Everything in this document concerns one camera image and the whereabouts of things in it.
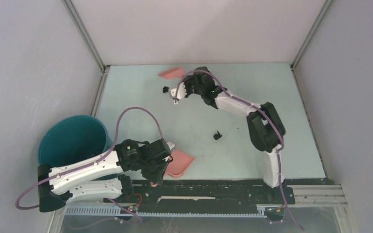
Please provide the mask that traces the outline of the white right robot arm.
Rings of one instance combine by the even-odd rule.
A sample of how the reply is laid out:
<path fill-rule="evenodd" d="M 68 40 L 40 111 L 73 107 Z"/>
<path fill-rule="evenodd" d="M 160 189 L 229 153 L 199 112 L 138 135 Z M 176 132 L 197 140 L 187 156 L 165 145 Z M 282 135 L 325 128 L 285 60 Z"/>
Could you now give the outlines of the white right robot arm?
<path fill-rule="evenodd" d="M 207 69 L 199 67 L 183 75 L 177 86 L 170 91 L 175 104 L 190 95 L 199 95 L 204 103 L 246 119 L 250 141 L 264 153 L 265 173 L 263 197 L 275 203 L 283 192 L 279 187 L 284 181 L 281 155 L 286 129 L 275 106 L 266 102 L 253 103 L 233 94 Z"/>

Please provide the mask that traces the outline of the black paper scrap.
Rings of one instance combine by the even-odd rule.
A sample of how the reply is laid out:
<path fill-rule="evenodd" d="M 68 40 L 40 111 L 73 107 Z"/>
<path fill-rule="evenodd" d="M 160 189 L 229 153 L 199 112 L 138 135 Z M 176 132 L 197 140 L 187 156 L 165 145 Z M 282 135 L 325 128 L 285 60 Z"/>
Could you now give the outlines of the black paper scrap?
<path fill-rule="evenodd" d="M 169 87 L 164 86 L 164 87 L 162 88 L 162 92 L 163 92 L 163 93 L 168 93 L 168 92 L 169 92 Z"/>
<path fill-rule="evenodd" d="M 215 140 L 219 140 L 220 138 L 222 138 L 222 134 L 219 131 L 217 131 L 215 134 L 213 134 L 213 138 Z"/>

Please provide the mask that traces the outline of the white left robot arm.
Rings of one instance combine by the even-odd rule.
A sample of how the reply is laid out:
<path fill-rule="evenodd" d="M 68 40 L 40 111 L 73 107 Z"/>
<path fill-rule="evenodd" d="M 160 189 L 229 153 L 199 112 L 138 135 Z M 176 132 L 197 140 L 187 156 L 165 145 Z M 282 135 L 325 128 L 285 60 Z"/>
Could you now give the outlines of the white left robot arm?
<path fill-rule="evenodd" d="M 131 139 L 115 145 L 110 153 L 61 167 L 38 167 L 39 211 L 52 212 L 81 200 L 120 199 L 129 202 L 134 187 L 127 171 L 140 171 L 148 181 L 162 182 L 175 144 L 165 139 L 152 143 Z"/>

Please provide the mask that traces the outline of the pink hand brush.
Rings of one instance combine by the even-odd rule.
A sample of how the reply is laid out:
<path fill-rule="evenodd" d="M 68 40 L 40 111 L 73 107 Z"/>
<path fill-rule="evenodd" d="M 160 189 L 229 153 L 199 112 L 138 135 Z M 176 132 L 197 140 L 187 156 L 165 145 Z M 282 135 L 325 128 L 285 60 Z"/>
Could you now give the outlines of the pink hand brush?
<path fill-rule="evenodd" d="M 158 74 L 159 77 L 164 79 L 181 78 L 185 74 L 185 69 L 181 67 L 173 67 L 168 70 L 162 71 Z"/>

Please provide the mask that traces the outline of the pink dustpan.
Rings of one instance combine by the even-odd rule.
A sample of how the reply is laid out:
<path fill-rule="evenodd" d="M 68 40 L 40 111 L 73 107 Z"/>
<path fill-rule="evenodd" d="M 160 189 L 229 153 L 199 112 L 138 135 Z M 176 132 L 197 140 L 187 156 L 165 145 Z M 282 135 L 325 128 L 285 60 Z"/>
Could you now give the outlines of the pink dustpan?
<path fill-rule="evenodd" d="M 155 167 L 150 185 L 152 187 L 161 185 L 163 178 L 167 175 L 172 178 L 182 177 L 194 160 L 194 157 L 177 149 L 171 150 L 170 155 L 165 152 L 163 155 L 156 156 L 153 158 Z"/>

